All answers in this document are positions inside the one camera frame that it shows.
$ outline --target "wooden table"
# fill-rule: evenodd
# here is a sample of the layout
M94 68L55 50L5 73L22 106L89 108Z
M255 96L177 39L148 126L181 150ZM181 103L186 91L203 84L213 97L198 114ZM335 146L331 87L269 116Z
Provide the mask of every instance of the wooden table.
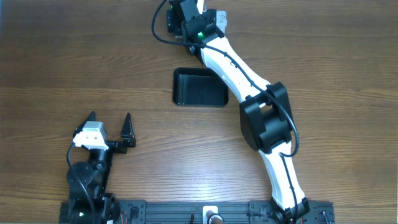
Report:
M116 155L108 191L148 201L267 200L262 159L246 144L232 94L224 108L172 102L177 67L201 67L156 41L159 1L2 2L0 222L57 222L68 198L73 130L91 110L117 139L132 114L137 147ZM288 89L302 147L298 181L334 202L338 223L395 223L398 2L208 1L228 12L242 59ZM165 9L157 21L167 33ZM73 161L88 153L73 152Z

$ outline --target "black cable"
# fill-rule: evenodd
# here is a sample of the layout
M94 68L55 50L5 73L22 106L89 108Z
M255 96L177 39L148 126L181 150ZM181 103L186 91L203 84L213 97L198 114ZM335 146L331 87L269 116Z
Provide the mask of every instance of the black cable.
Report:
M84 192L85 195L86 195L86 198L87 198L88 203L90 204L91 213L92 213L92 216L93 216L93 224L96 224L96 223L95 223L96 215L95 215L95 206L94 206L94 202L93 202L93 200L90 198L90 196L88 195L88 192L87 192L87 190L86 190L86 187L83 185L83 182L80 180L79 176L77 176L77 173L76 173L75 169L73 168L72 163L70 162L70 153L72 152L72 149L73 149L74 147L75 147L75 143L73 142L73 143L70 145L69 150L68 150L67 162L68 162L69 169L70 169L70 171L72 172L73 177L74 177L75 180L79 183L81 189L83 189L83 192Z
M156 9L154 17L152 19L152 25L151 25L151 29L152 29L152 34L154 35L154 37L166 44L173 44L173 45L182 45L182 46L193 46L193 47L199 47L199 48L208 48L214 51L217 51L221 54L224 55L224 57L228 57L231 62L235 65L236 68L238 68L242 74L246 77L246 79L248 80L248 82L254 86L256 89L258 89L260 91L260 93L262 93L263 95L265 95L268 99L271 100L271 102L273 104L275 104L278 109L281 110L281 112L285 115L288 123L290 124L290 127L292 128L292 131L294 133L294 137L295 137L295 147L294 147L294 151L291 154L284 154L282 152L279 153L279 156L282 158L282 161L284 163L285 166L285 171L286 171L286 175L287 175L287 180L289 181L289 185L290 188L292 190L292 194L293 194L293 198L294 198L294 204L295 204L295 215L294 215L294 219L293 219L293 223L295 223L296 220L296 216L297 216L297 198L296 198L296 194L294 192L294 188L292 185L292 181L290 179L290 175L289 175L289 171L287 170L287 166L286 166L286 162L285 162L285 157L293 157L294 155L296 155L296 153L298 153L299 151L299 147L300 147L300 140L299 140L299 133L297 131L296 125L293 122L293 119L289 116L288 112L286 112L285 108L268 92L264 91L262 88L260 88L259 86L257 86L253 80L250 79L250 77L246 74L246 72L243 70L243 68L239 65L239 63L237 61L235 61L234 58L232 58L227 52L224 52L220 49L217 49L215 47L212 46L208 46L206 44L198 44L198 43L191 43L191 42L186 42L185 39L183 40L183 42L177 42L177 41L170 41L170 40L164 40L162 38L160 38L156 32L155 32L155 21L156 21L156 17L160 11L160 9L163 7L163 5L166 3L167 0L163 0L162 3L159 5L159 7Z

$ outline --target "brown tabletop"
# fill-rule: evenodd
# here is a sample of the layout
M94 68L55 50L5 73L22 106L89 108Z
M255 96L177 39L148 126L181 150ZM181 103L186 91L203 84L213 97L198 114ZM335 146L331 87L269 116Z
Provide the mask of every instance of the brown tabletop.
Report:
M0 28L0 222L58 221L66 153L91 110L117 139L127 112L137 147L114 157L108 192L155 201L271 198L264 163L242 137L239 104L172 102L177 67L201 67L155 40L160 0L5 0ZM302 147L301 188L334 202L338 223L395 223L398 2L208 1L261 77L288 89ZM157 21L167 33L165 9ZM88 153L75 150L72 159Z

